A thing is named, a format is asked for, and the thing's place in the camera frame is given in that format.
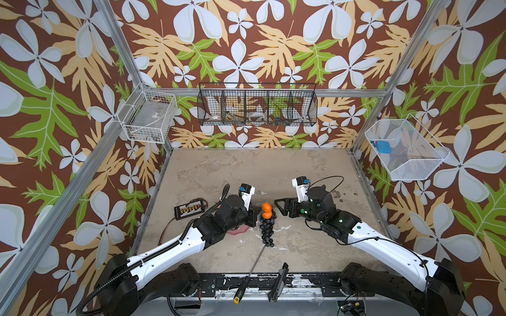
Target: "stained floor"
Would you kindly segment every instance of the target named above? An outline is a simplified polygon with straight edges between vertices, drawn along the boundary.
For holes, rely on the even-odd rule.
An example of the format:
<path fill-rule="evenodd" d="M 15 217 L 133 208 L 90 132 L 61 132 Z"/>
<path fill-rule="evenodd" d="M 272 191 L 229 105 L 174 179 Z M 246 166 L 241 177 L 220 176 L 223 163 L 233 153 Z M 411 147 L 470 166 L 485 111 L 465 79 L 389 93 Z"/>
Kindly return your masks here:
<path fill-rule="evenodd" d="M 139 252 L 158 245 L 165 225 L 174 217 L 176 205 L 197 197 L 205 198 L 212 205 L 219 200 L 226 183 L 231 187 L 229 194 L 237 194 L 241 183 L 249 184 L 256 188 L 252 204 L 273 205 L 275 199 L 297 196 L 291 180 L 302 175 L 312 182 L 330 175 L 344 176 L 343 183 L 332 193 L 337 208 L 359 216 L 380 230 L 345 150 L 176 150 Z M 330 178 L 320 183 L 330 190 L 338 182 L 339 178 Z M 179 235 L 191 218 L 173 220 L 164 242 Z M 237 235 L 227 234 L 219 243 L 182 262 L 190 262 L 200 273 L 248 272 L 263 246 L 260 236 L 258 226 Z M 255 272 L 277 272 L 284 262 L 291 272 L 341 271 L 349 262 L 375 268 L 379 263 L 360 249 L 340 246 L 324 232 L 310 230 L 301 217 L 284 217 L 279 211 L 272 238 L 275 247 L 264 251 Z"/>

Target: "black clamp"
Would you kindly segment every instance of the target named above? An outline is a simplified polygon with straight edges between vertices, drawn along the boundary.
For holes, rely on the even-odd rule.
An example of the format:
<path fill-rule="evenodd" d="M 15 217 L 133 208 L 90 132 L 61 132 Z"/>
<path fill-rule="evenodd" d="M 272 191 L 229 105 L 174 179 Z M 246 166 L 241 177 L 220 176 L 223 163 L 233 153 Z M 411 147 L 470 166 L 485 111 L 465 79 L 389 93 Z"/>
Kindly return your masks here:
<path fill-rule="evenodd" d="M 278 300 L 279 295 L 283 291 L 283 288 L 286 284 L 286 275 L 288 274 L 288 264 L 283 263 L 283 267 L 279 270 L 278 278 L 276 279 L 276 283 L 272 290 L 267 294 L 269 298 L 269 302 L 276 302 Z"/>

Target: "blue block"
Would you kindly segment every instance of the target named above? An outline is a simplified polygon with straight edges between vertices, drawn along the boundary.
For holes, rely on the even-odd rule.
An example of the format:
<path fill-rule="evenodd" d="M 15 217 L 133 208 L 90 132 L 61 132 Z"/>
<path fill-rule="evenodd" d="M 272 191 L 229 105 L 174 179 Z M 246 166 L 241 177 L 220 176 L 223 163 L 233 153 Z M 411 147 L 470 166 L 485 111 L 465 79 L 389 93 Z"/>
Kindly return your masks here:
<path fill-rule="evenodd" d="M 376 143 L 376 149 L 378 149 L 378 152 L 382 153 L 382 154 L 391 154 L 392 153 L 392 148 L 390 147 L 390 144 L 385 141 L 378 141 Z"/>

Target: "brown wall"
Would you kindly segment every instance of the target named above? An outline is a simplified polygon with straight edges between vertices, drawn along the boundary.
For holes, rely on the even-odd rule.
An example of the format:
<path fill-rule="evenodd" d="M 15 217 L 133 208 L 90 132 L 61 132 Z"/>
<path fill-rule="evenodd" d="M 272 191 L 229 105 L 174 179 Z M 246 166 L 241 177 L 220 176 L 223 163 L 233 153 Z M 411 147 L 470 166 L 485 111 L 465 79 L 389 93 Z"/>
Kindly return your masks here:
<path fill-rule="evenodd" d="M 198 9 L 189 5 L 171 6 L 160 0 L 143 2 L 145 6 L 136 8 L 127 2 L 111 4 L 120 21 L 124 22 L 123 32 L 132 53 L 142 64 L 141 71 L 146 83 L 153 86 L 196 87 L 199 82 L 227 82 L 234 69 L 225 69 L 232 61 L 243 56 L 240 64 L 248 62 L 243 69 L 246 77 L 240 74 L 236 81 L 256 81 L 264 86 L 284 80 L 290 82 L 284 73 L 285 68 L 289 67 L 291 73 L 297 71 L 295 76 L 298 77 L 293 77 L 296 87 L 301 83 L 316 83 L 317 88 L 328 88 L 331 79 L 343 73 L 343 70 L 335 70 L 338 69 L 335 66 L 338 64 L 337 56 L 342 56 L 347 63 L 351 62 L 352 56 L 352 59 L 356 59 L 354 64 L 367 60 L 367 65 L 362 63 L 355 68 L 357 78 L 360 74 L 365 78 L 363 84 L 356 81 L 355 86 L 378 88 L 384 86 L 385 80 L 395 69 L 426 11 L 425 2 L 412 2 L 410 10 L 406 2 L 357 0 L 339 4 L 335 9 L 340 14 L 339 20 L 349 20 L 349 33 L 346 36 L 337 35 L 343 34 L 344 27 L 332 26 L 332 12 L 319 16 L 318 12 L 325 11 L 325 8 L 330 10 L 330 7 L 316 5 L 314 0 L 211 0 L 200 4 Z M 128 8 L 134 9 L 124 16 L 123 12 L 129 12 Z M 184 30 L 190 29 L 186 27 L 190 20 L 179 19 L 189 10 L 212 13 L 211 17 L 204 19 L 205 31 L 198 15 L 191 15 L 194 22 L 193 39 L 184 33 Z M 234 25 L 237 25 L 235 17 L 242 17 L 241 10 L 245 10 L 243 12 L 246 15 L 239 29 L 234 31 Z M 263 12 L 268 12 L 266 19 L 262 19 Z M 377 28 L 371 28 L 373 33 L 368 37 L 368 31 L 363 30 L 370 21 L 367 14 L 372 18 L 376 12 L 378 17 L 374 26 Z M 314 32 L 314 26 L 318 25 L 314 21 L 323 21 L 323 30 L 318 38 L 309 36 L 311 31 Z M 175 25 L 181 26 L 181 29 L 178 31 Z M 332 57 L 334 59 L 330 65 L 334 67 L 326 71 L 327 61 Z M 331 87 L 355 88 L 350 75 L 341 81 L 342 84 Z M 349 147 L 367 117 L 370 103 L 371 100 L 349 98 L 320 100 L 318 124 L 312 129 L 300 128 L 295 131 L 283 126 L 261 126 L 252 127 L 245 133 L 244 129 L 234 127 L 215 127 L 214 130 L 201 128 L 196 119 L 196 99 L 179 98 L 181 113 L 174 120 L 170 138 L 174 147 L 180 148 L 224 148 L 235 144 L 254 148 L 297 148 L 306 142 L 312 142 L 305 145 L 307 147 L 314 144 Z M 354 121 L 357 125 L 345 123 L 350 111 L 356 116 Z M 324 124 L 336 127 L 331 128 L 328 137 L 321 134 Z"/>
<path fill-rule="evenodd" d="M 392 100 L 383 109 L 383 118 L 417 115 L 452 151 L 429 179 L 392 182 L 367 142 L 359 153 L 399 241 L 460 266 L 467 287 L 466 315 L 503 315 L 506 309 L 505 8 L 502 0 L 452 2 L 411 63 L 413 75 L 398 86 L 407 95 L 404 102 L 394 105 Z M 452 44 L 441 32 L 447 25 L 456 30 L 464 25 L 470 36 L 463 31 Z M 420 124 L 417 128 L 431 139 Z M 425 235 L 427 226 L 431 236 Z"/>
<path fill-rule="evenodd" d="M 43 1 L 0 1 L 0 270 L 51 212 L 132 90 L 95 7 L 89 2 L 81 13 L 72 12 L 72 2 L 50 1 L 41 18 L 35 6 Z M 99 38 L 77 43 L 88 16 Z M 54 66 L 42 62 L 42 75 L 36 64 L 29 69 L 33 51 Z M 129 251 L 163 159 L 160 146 L 117 140 L 10 315 L 67 315 L 90 293 L 103 264 Z M 138 166 L 131 193 L 127 163 Z"/>

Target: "black bracket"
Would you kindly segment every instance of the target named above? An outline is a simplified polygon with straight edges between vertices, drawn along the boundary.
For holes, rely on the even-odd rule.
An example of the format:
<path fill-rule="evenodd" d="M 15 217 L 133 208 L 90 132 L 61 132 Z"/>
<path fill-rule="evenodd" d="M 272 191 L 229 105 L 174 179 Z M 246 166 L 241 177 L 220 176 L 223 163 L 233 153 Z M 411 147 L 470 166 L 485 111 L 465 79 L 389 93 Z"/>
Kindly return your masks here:
<path fill-rule="evenodd" d="M 283 267 L 279 269 L 279 275 L 276 279 L 276 283 L 274 284 L 274 287 L 272 290 L 267 294 L 267 297 L 269 298 L 269 302 L 275 302 L 278 300 L 279 295 L 281 295 L 281 292 L 283 291 L 283 287 L 286 284 L 286 275 L 288 274 L 288 264 L 283 263 Z"/>
<path fill-rule="evenodd" d="M 279 205 L 279 202 L 284 203 L 284 207 Z M 284 198 L 279 200 L 274 200 L 274 205 L 279 209 L 283 216 L 287 216 L 290 218 L 295 218 L 300 216 L 300 207 L 299 200 L 297 198 Z"/>

